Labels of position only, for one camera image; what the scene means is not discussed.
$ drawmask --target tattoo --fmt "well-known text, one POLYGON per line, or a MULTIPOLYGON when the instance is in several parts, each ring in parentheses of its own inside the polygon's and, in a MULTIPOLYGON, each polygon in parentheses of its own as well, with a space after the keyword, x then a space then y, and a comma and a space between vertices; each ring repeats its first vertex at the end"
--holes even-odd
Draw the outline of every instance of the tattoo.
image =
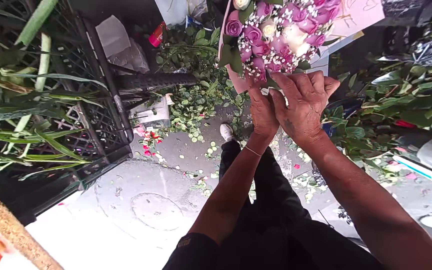
POLYGON ((291 123, 291 121, 289 119, 286 119, 284 121, 284 126, 285 126, 285 129, 287 130, 286 133, 289 135, 289 137, 293 138, 294 137, 294 125, 293 125, 293 123, 291 123))

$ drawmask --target black crate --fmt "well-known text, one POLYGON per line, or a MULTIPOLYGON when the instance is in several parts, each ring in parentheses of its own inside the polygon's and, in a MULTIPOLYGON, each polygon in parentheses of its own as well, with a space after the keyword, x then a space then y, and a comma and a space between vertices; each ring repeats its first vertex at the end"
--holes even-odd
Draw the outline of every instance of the black crate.
MULTIPOLYGON (((37 1, 0 0, 0 9, 29 19, 37 1)), ((24 22, 0 16, 0 42, 11 46, 24 22)), ((62 56, 51 56, 52 73, 69 74, 98 80, 106 83, 99 61, 93 52, 86 34, 82 19, 72 10, 68 0, 60 0, 41 31, 52 38, 51 51, 62 56)), ((41 40, 37 36, 29 52, 39 52, 41 40)), ((26 53, 23 63, 37 68, 39 55, 26 53)), ((67 116, 74 121, 71 124, 64 120, 53 121, 54 130, 71 130, 86 128, 84 132, 66 136, 60 143, 65 144, 76 154, 93 161, 89 164, 65 170, 54 170, 36 174, 24 181, 19 176, 31 172, 31 167, 9 166, 0 172, 0 200, 15 214, 24 225, 35 220, 35 217, 76 190, 87 189, 105 172, 132 157, 129 144, 133 133, 124 110, 114 102, 117 95, 96 83, 81 83, 70 80, 48 78, 46 85, 61 87, 69 91, 99 90, 97 105, 80 102, 77 106, 67 108, 67 116)), ((37 153, 57 153, 49 144, 37 149, 37 153)))

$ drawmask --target street ground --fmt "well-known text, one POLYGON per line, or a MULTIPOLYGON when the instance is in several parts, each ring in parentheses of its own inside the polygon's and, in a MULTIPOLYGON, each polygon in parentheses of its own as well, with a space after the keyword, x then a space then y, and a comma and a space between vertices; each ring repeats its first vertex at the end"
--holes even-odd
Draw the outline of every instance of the street ground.
MULTIPOLYGON (((74 194, 38 216, 27 230, 66 270, 161 269, 207 199, 203 194, 206 188, 190 187, 205 176, 213 188, 218 183, 211 174, 218 170, 219 160, 207 161, 204 154, 210 142, 222 145, 219 125, 231 121, 226 113, 232 110, 217 111, 213 119, 205 121, 210 126, 201 125, 204 143, 192 143, 183 132, 171 133, 157 146, 162 162, 158 157, 144 160, 140 156, 120 164, 86 192, 74 194), (187 171, 198 176, 191 178, 187 171)), ((250 120, 243 116, 242 121, 250 120)), ((275 141, 271 148, 290 182, 298 175, 311 173, 311 163, 304 162, 299 152, 285 145, 281 132, 275 141)), ((136 152, 143 153, 137 138, 131 148, 135 156, 136 152)), ((317 190, 307 202, 308 188, 295 184, 293 188, 313 219, 325 223, 326 218, 341 234, 359 238, 353 226, 338 218, 339 203, 329 190, 317 190)), ((432 181, 401 177, 387 189, 416 220, 432 214, 432 181)), ((432 236, 432 228, 425 229, 432 236)))

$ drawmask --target shoe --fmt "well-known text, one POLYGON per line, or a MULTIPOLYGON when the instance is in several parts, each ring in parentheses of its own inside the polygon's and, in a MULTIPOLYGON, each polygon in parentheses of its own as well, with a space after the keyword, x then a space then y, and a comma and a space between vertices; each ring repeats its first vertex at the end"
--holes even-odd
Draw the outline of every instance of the shoe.
POLYGON ((221 124, 219 126, 219 132, 221 133, 221 136, 224 138, 226 143, 231 140, 236 140, 233 134, 233 129, 228 124, 221 124))

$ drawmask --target thin bracelet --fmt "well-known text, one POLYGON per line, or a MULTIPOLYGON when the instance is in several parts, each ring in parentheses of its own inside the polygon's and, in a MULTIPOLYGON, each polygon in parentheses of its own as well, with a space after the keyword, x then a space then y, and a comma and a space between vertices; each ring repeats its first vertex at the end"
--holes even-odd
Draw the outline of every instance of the thin bracelet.
POLYGON ((256 154, 256 155, 258 155, 258 156, 260 156, 260 157, 262 157, 262 156, 263 156, 263 155, 260 155, 260 154, 256 153, 256 152, 255 152, 255 150, 253 150, 253 149, 249 148, 248 146, 244 146, 244 148, 246 148, 247 150, 249 150, 249 151, 253 152, 254 154, 256 154))

